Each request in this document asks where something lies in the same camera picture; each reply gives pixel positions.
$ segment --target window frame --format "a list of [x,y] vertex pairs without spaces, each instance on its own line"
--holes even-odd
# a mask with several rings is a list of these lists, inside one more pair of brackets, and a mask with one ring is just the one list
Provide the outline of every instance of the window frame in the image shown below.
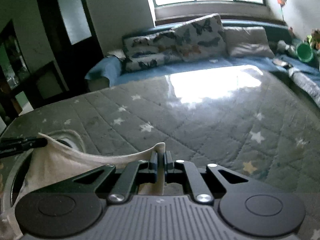
[[167,6],[167,5],[173,5],[173,4],[183,4],[183,3],[197,3],[197,2],[235,2],[235,3],[247,3],[247,4],[257,4],[257,5],[263,5],[267,6],[266,0],[262,0],[262,3],[258,2],[249,2],[249,1],[242,1],[242,0],[233,0],[233,1],[224,1],[224,0],[193,0],[193,1],[185,1],[185,2],[176,2],[176,3],[167,3],[167,4],[162,4],[162,5],[157,5],[156,0],[153,0],[154,7],[162,7],[162,6]]

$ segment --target window sill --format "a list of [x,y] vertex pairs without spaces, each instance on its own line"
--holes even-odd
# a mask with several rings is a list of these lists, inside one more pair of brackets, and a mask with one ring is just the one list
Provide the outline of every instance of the window sill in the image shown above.
[[268,6],[263,4],[229,1],[201,1],[169,4],[155,7],[156,20],[219,13],[273,19]]

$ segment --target round black joint cover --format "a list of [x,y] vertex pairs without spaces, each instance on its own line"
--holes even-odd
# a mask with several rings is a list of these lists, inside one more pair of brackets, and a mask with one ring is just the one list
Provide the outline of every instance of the round black joint cover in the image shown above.
[[303,203],[290,193],[227,193],[219,203],[219,211],[233,228],[259,237],[292,233],[305,217]]
[[101,215],[95,193],[29,193],[15,209],[23,233],[43,238],[63,238],[90,227]]

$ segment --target yellow star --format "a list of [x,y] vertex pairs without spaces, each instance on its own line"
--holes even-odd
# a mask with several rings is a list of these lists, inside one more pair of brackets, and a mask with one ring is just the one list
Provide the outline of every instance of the yellow star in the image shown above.
[[243,170],[250,173],[250,174],[252,174],[254,171],[257,170],[256,167],[252,166],[251,161],[249,161],[248,163],[243,162],[243,166],[244,166]]

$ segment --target sofa backrest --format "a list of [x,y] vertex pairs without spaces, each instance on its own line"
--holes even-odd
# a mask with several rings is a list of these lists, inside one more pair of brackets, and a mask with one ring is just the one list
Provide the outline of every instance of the sofa backrest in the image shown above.
[[[154,34],[162,31],[170,30],[172,27],[175,27],[180,23],[174,23],[174,24],[165,24],[165,25],[159,25],[147,30],[138,31],[135,33],[129,33],[127,35],[124,35],[122,37],[122,40],[130,37],[136,37],[136,36],[144,36],[149,34]],[[292,44],[292,37],[288,31],[287,26],[273,24],[273,23],[265,23],[265,22],[255,22],[255,21],[243,21],[243,20],[222,20],[223,26],[227,27],[233,27],[233,26],[239,26],[239,27],[255,27],[255,26],[261,26],[264,27],[266,30],[268,41],[270,42],[278,42],[279,40],[285,41],[287,44]]]

